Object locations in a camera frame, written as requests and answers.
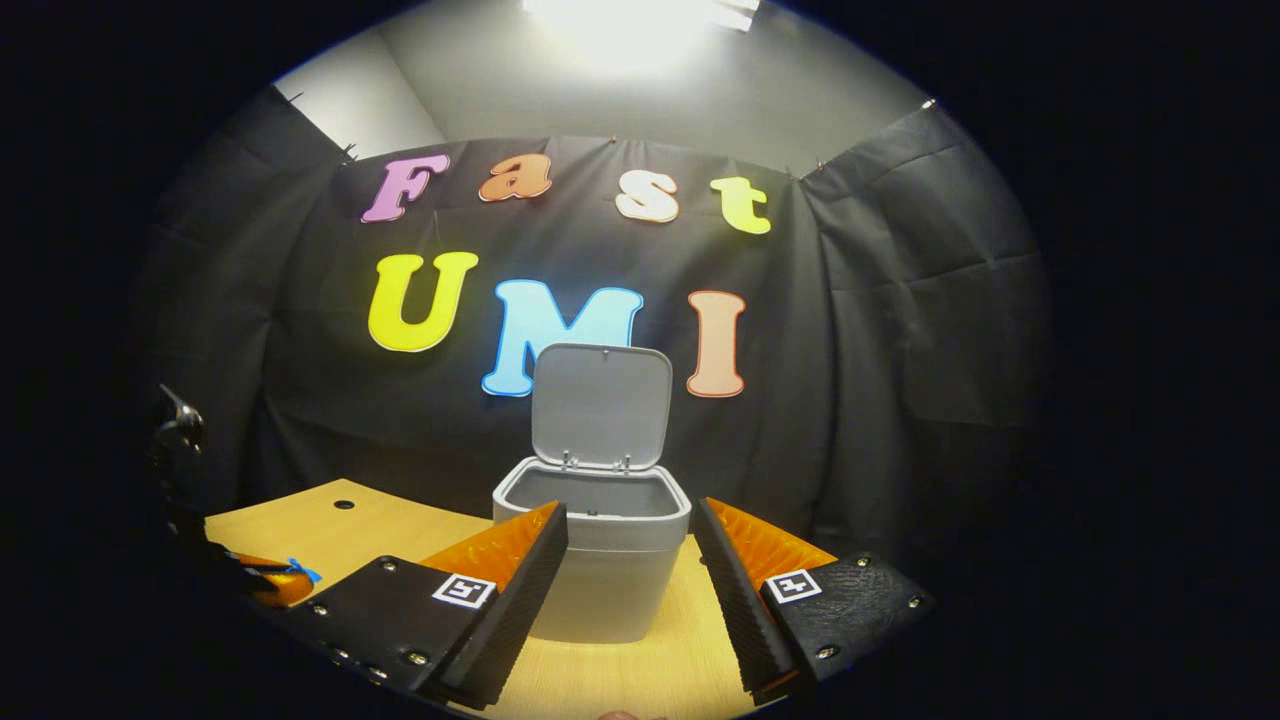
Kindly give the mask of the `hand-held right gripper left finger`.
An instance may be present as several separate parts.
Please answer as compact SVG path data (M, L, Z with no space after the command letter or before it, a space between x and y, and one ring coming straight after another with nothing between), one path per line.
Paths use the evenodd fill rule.
M285 612L285 630L370 682L440 705L498 702L568 544L550 501L433 556L381 555Z

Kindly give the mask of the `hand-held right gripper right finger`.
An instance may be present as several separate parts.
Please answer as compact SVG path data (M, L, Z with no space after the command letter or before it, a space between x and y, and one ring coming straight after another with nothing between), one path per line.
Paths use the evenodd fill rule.
M717 498L696 502L692 533L758 706L846 673L936 606L873 551L838 559Z

